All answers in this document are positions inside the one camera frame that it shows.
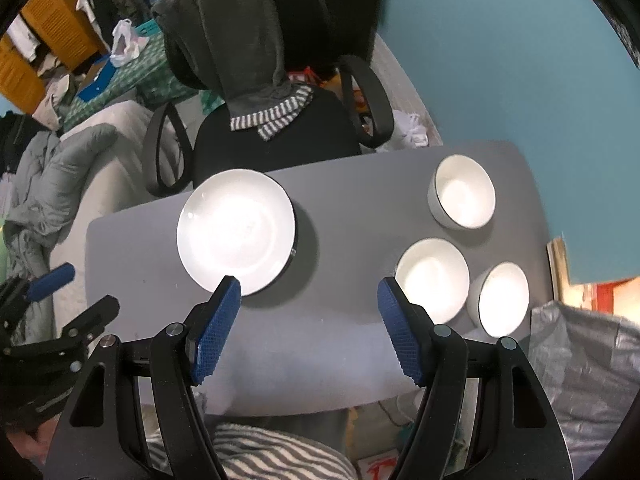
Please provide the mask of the person's left hand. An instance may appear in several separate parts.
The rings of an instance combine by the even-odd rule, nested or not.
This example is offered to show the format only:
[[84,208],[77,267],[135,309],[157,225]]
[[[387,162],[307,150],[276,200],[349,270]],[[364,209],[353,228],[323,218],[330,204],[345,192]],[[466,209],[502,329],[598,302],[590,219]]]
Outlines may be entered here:
[[43,466],[46,463],[59,419],[60,416],[56,415],[43,422],[32,432],[9,431],[8,439],[16,449],[16,452],[23,458],[38,466]]

